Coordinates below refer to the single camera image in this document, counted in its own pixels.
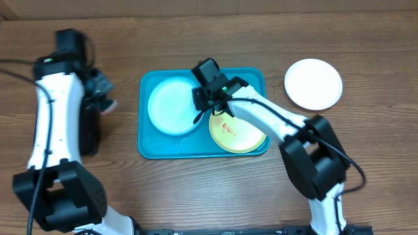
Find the light blue plate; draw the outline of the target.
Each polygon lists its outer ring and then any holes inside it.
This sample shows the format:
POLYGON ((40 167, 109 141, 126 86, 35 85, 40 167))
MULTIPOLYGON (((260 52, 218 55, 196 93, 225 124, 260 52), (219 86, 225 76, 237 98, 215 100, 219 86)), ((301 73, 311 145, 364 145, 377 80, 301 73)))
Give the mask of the light blue plate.
POLYGON ((199 111, 192 90, 195 82, 184 76, 169 77, 158 84, 148 99, 148 115, 154 127, 164 134, 180 136, 191 132, 199 111))

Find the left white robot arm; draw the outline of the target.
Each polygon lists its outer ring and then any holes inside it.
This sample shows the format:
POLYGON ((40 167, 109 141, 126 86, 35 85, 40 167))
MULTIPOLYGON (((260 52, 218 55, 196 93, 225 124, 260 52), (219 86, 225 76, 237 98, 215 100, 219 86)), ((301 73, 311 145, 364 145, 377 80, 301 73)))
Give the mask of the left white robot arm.
POLYGON ((32 66, 34 78, 1 69, 37 92, 32 154, 26 171, 12 179, 29 212, 27 234, 35 223, 47 232, 140 234, 134 219, 108 204, 104 186, 82 164, 99 147, 99 72, 73 56, 42 57, 32 66))

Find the white plate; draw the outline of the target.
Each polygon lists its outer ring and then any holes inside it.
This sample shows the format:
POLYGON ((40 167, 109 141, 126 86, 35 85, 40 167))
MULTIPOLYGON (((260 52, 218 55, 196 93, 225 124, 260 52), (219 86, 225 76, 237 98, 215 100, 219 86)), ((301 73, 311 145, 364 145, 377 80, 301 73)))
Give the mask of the white plate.
POLYGON ((334 106, 344 88, 339 72, 320 59, 302 59, 291 65, 283 84, 287 96, 295 104, 313 111, 334 106))

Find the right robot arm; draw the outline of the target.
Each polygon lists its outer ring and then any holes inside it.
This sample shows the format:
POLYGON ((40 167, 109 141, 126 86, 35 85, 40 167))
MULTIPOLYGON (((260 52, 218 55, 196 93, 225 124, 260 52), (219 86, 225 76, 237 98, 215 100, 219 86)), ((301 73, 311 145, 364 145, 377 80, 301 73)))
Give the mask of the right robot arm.
POLYGON ((345 153, 330 123, 322 116, 312 119, 280 108, 252 86, 235 77, 217 88, 210 84, 192 90, 200 114, 220 111, 244 120, 279 146, 287 175, 310 205, 307 234, 354 234, 343 216, 342 196, 346 171, 361 167, 345 153))

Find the pink and black sponge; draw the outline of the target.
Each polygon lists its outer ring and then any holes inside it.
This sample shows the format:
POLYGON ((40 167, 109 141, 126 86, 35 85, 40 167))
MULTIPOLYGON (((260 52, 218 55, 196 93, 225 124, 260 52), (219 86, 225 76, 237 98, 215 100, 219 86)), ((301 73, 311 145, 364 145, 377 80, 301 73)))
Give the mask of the pink and black sponge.
POLYGON ((100 114, 102 116, 111 113, 118 105, 114 99, 103 99, 99 102, 100 114))

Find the yellow-green plate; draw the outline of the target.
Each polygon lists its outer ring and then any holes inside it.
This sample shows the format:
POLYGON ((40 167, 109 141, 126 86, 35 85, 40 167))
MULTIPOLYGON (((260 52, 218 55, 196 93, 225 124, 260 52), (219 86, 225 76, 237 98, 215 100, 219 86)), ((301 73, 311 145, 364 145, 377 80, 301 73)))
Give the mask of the yellow-green plate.
POLYGON ((231 153, 249 153, 266 139, 266 134, 247 121, 217 111, 210 115, 209 131, 215 143, 231 153))

